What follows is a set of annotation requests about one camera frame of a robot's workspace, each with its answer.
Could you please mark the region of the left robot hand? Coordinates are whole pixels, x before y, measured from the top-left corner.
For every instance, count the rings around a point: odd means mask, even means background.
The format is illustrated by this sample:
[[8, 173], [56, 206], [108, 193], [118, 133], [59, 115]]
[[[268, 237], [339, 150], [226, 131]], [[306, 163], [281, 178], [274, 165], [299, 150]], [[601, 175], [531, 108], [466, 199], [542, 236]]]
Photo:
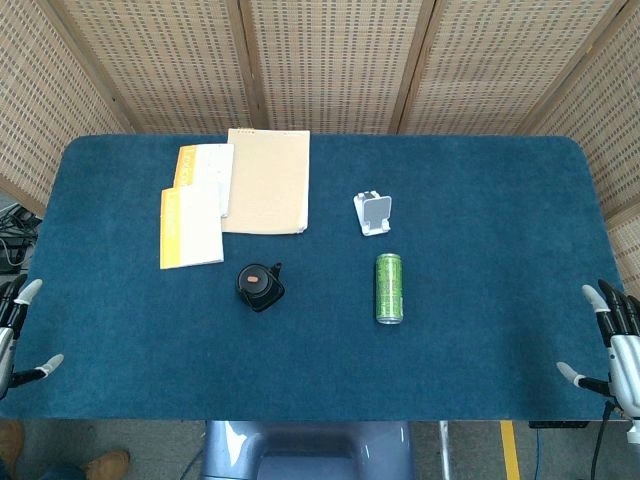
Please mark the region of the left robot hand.
[[1, 284], [1, 398], [10, 389], [38, 381], [52, 374], [64, 361], [57, 354], [44, 364], [24, 371], [15, 370], [15, 354], [27, 311], [42, 287], [42, 280], [35, 279], [25, 285], [26, 274]]

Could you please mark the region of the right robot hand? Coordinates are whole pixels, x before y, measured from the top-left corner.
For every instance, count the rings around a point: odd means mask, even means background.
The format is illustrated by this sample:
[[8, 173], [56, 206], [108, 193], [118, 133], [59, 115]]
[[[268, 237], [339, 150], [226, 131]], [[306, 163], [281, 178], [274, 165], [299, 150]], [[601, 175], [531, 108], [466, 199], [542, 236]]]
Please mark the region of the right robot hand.
[[614, 399], [624, 415], [638, 420], [639, 300], [602, 279], [598, 281], [598, 287], [600, 291], [583, 285], [581, 290], [595, 313], [607, 351], [608, 380], [579, 374], [565, 362], [557, 362], [556, 367], [574, 386]]

